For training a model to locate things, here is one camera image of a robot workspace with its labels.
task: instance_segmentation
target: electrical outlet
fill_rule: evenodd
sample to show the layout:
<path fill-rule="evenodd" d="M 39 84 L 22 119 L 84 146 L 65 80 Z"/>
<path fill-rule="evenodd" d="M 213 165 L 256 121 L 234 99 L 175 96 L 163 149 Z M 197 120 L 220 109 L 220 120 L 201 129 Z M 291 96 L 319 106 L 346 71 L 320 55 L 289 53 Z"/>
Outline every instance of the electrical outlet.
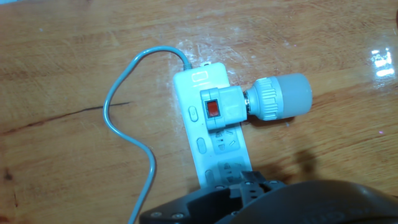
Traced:
<path fill-rule="evenodd" d="M 240 124 L 208 131 L 200 92 L 229 87 L 225 66 L 214 63 L 174 75 L 181 114 L 201 187 L 231 185 L 252 170 Z"/>
<path fill-rule="evenodd" d="M 241 171 L 251 169 L 250 167 L 246 167 L 241 156 L 219 161 L 218 168 L 220 170 L 221 181 L 225 185 L 242 182 Z"/>
<path fill-rule="evenodd" d="M 225 129 L 210 132 L 215 154 L 227 153 L 241 148 L 235 129 L 234 126 L 227 126 Z"/>

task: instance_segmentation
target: power cord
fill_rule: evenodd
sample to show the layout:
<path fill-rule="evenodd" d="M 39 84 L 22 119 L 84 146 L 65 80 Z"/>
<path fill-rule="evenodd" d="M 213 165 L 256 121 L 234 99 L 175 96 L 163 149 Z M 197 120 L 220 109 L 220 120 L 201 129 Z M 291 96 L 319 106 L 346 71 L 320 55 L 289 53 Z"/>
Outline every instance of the power cord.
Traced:
<path fill-rule="evenodd" d="M 115 134 L 120 136 L 121 138 L 135 144 L 136 146 L 140 147 L 148 156 L 149 158 L 149 174 L 148 178 L 145 181 L 144 187 L 141 190 L 141 193 L 138 196 L 138 200 L 136 202 L 136 205 L 134 206 L 134 209 L 131 213 L 130 219 L 128 221 L 128 224 L 133 224 L 136 221 L 136 218 L 138 216 L 138 213 L 142 207 L 142 204 L 148 194 L 148 191 L 153 183 L 155 172 L 156 172 L 156 160 L 154 157 L 154 154 L 152 151 L 143 143 L 140 141 L 128 136 L 127 134 L 124 134 L 121 132 L 119 129 L 117 129 L 111 122 L 109 118 L 109 106 L 111 104 L 112 97 L 116 90 L 119 88 L 120 84 L 129 76 L 129 74 L 134 70 L 136 65 L 147 55 L 155 53 L 155 52 L 171 52 L 179 56 L 183 62 L 183 69 L 184 70 L 189 70 L 192 68 L 192 65 L 189 63 L 188 58 L 182 53 L 179 49 L 176 49 L 175 47 L 170 47 L 170 46 L 156 46 L 156 47 L 151 47 L 149 49 L 143 50 L 137 56 L 134 57 L 134 59 L 130 62 L 130 64 L 127 66 L 127 68 L 120 74 L 119 78 L 113 83 L 113 86 L 111 87 L 108 95 L 106 96 L 105 102 L 104 102 L 104 107 L 103 107 L 103 117 L 106 125 L 110 130 L 112 130 Z"/>

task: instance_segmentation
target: wood grain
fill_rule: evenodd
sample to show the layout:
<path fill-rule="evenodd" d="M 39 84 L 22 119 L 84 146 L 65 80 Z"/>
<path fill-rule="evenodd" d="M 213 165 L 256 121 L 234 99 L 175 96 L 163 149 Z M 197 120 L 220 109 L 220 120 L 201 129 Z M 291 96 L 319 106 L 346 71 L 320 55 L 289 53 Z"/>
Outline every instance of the wood grain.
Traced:
<path fill-rule="evenodd" d="M 307 76 L 309 114 L 242 124 L 252 166 L 268 179 L 350 180 L 398 195 L 398 81 L 386 75 L 398 63 L 397 9 L 395 0 L 0 6 L 0 223 L 127 222 L 148 161 L 105 126 L 101 105 L 135 54 L 155 45 L 178 47 L 195 67 L 222 62 L 244 89 Z M 391 64 L 379 66 L 388 52 Z M 198 188 L 172 84 L 181 65 L 150 55 L 113 100 L 115 125 L 157 158 L 143 210 Z"/>

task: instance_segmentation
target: red switch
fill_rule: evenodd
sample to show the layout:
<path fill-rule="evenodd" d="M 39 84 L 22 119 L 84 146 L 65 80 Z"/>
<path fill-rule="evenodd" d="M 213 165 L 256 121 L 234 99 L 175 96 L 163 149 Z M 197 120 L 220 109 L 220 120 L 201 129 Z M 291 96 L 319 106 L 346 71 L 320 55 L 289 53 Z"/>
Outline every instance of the red switch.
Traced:
<path fill-rule="evenodd" d="M 209 112 L 209 117 L 219 116 L 217 101 L 211 101 L 207 103 L 207 110 Z"/>

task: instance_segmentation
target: light bulb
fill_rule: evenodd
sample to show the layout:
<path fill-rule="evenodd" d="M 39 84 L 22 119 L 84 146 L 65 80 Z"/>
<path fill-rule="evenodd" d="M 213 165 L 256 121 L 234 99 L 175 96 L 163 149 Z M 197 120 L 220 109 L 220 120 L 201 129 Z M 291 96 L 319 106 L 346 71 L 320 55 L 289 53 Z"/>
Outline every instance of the light bulb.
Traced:
<path fill-rule="evenodd" d="M 256 80 L 244 92 L 246 111 L 264 121 L 290 118 L 308 113 L 312 90 L 300 73 Z"/>
<path fill-rule="evenodd" d="M 290 118 L 312 105 L 310 83 L 300 73 L 260 78 L 245 92 L 240 86 L 202 90 L 200 97 L 208 130 L 242 122 L 248 114 L 264 121 Z"/>

